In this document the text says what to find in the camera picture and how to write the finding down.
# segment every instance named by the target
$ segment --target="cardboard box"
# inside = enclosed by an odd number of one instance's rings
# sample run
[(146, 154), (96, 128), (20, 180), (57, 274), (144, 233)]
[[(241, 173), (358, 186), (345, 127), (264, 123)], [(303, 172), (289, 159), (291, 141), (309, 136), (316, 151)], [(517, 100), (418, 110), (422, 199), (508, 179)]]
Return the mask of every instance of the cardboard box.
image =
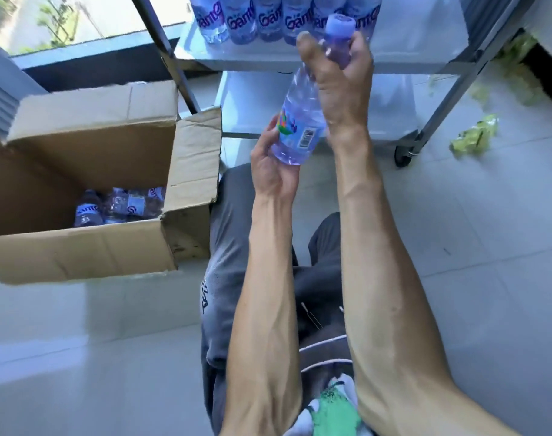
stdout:
[[(177, 121), (172, 81), (30, 96), (0, 143), (0, 281), (174, 270), (209, 256), (221, 110)], [(167, 186), (159, 219), (72, 228), (85, 189)]]

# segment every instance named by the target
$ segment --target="barcode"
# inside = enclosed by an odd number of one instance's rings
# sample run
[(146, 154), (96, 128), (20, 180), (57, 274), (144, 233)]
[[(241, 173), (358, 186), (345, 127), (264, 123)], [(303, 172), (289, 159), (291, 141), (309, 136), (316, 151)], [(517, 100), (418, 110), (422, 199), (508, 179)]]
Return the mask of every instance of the barcode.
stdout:
[(298, 143), (299, 148), (308, 148), (310, 141), (314, 138), (315, 128), (307, 128), (302, 133), (301, 141)]

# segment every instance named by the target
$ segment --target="water in bottle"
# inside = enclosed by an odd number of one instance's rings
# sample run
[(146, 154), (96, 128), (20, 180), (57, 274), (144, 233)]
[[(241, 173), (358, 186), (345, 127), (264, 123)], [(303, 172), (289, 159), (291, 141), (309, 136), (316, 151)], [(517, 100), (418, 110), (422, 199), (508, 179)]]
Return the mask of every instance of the water in bottle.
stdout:
[(163, 212), (165, 187), (149, 188), (145, 200), (145, 219), (154, 219)]
[(100, 212), (100, 198), (94, 190), (86, 190), (76, 208), (76, 218), (74, 227), (102, 225), (102, 215)]
[(282, 37), (282, 0), (254, 0), (258, 35), (265, 42)]
[(313, 35), (323, 38), (330, 14), (342, 13), (347, 0), (313, 0)]
[(145, 218), (145, 200), (147, 191), (129, 190), (127, 204), (128, 221), (142, 220)]
[(284, 41), (296, 46), (298, 34), (312, 30), (312, 0), (282, 0), (282, 15)]
[(382, 0), (347, 0), (345, 14), (355, 20), (356, 29), (367, 41), (371, 39)]
[(129, 195), (122, 188), (113, 188), (105, 200), (105, 224), (127, 221)]
[[(325, 43), (327, 56), (340, 68), (350, 61), (349, 40), (355, 21), (342, 14), (332, 14), (327, 20)], [(280, 138), (272, 146), (272, 153), (283, 163), (303, 164), (318, 144), (327, 122), (318, 99), (318, 87), (310, 79), (303, 64), (294, 75), (284, 106), (278, 117)]]
[(256, 39), (256, 9), (253, 0), (221, 0), (229, 37), (235, 44), (248, 44)]
[(210, 44), (223, 43), (229, 38), (224, 12), (219, 0), (189, 0), (203, 39)]

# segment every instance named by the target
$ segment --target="person's right arm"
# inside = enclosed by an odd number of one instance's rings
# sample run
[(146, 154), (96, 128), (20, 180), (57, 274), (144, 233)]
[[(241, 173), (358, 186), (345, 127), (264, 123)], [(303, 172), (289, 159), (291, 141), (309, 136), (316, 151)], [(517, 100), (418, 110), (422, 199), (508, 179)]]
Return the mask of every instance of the person's right arm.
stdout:
[(302, 35), (335, 153), (345, 324), (359, 413), (382, 436), (516, 435), (454, 384), (435, 319), (373, 159), (367, 107), (373, 62), (360, 34), (340, 71)]

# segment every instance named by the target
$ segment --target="gray pants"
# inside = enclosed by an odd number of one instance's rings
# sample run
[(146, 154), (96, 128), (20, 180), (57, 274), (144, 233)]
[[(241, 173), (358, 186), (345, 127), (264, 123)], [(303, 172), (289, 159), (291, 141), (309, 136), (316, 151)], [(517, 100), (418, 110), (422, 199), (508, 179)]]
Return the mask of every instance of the gray pants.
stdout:
[[(225, 366), (248, 265), (255, 195), (250, 164), (241, 165), (224, 174), (217, 201), (211, 207), (211, 259), (201, 283), (201, 365), (207, 413), (215, 434), (220, 432), (224, 417)], [(342, 305), (339, 213), (331, 214), (320, 224), (308, 248), (312, 266), (294, 266), (299, 342), (310, 339), (317, 330), (301, 303), (323, 326), (344, 323), (338, 309)]]

